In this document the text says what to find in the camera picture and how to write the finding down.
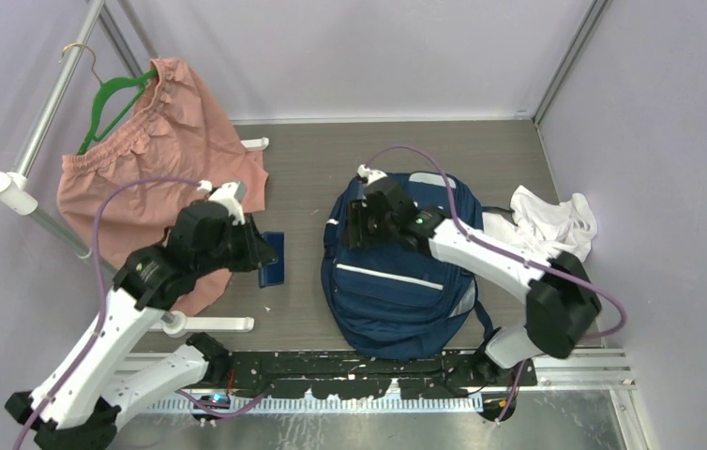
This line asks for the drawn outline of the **small navy blue booklet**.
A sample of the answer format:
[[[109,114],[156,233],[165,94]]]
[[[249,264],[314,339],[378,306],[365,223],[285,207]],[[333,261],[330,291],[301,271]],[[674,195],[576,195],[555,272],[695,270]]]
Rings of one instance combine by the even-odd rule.
[[[285,233],[264,232],[264,241],[275,251],[275,257],[258,272],[260,289],[282,285],[286,278]]]

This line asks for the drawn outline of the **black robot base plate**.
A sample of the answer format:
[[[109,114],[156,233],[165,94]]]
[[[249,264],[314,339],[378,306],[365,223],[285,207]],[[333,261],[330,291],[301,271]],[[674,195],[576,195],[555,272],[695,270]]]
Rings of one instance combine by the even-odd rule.
[[[444,351],[408,362],[379,359],[351,351],[233,352],[225,371],[200,387],[254,397],[299,399],[332,396],[342,400],[384,398],[395,386],[401,399],[505,398],[514,382],[535,386],[534,365],[493,367],[471,351]]]

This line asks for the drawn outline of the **navy blue student backpack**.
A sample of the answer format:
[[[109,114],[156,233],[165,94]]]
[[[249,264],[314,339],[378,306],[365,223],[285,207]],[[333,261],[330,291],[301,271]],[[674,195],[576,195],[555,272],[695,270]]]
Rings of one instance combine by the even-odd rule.
[[[396,242],[345,246],[347,207],[363,197],[361,182],[352,179],[338,196],[323,235],[323,293],[346,342],[381,359],[429,358],[443,350],[471,313],[489,336],[494,326],[472,273]]]

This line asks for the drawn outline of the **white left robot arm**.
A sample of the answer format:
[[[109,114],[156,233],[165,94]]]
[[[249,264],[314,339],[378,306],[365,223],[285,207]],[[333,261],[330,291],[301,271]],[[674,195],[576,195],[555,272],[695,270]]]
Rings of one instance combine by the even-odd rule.
[[[111,380],[149,328],[200,278],[221,269],[256,271],[277,257],[252,216],[236,217],[210,201],[183,208],[158,242],[129,254],[97,317],[61,365],[36,389],[12,394],[6,410],[24,431],[35,431],[41,449],[104,449],[158,399],[193,384],[221,385],[232,358],[205,332],[191,334],[125,382]]]

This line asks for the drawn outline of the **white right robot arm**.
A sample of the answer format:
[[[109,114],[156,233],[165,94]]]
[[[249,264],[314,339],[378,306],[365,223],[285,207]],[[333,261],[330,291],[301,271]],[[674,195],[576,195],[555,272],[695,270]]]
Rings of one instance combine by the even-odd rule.
[[[323,237],[323,291],[346,341],[377,358],[426,358],[474,314],[487,384],[526,359],[569,357],[602,309],[581,261],[500,242],[485,234],[482,213],[457,181],[353,180]]]

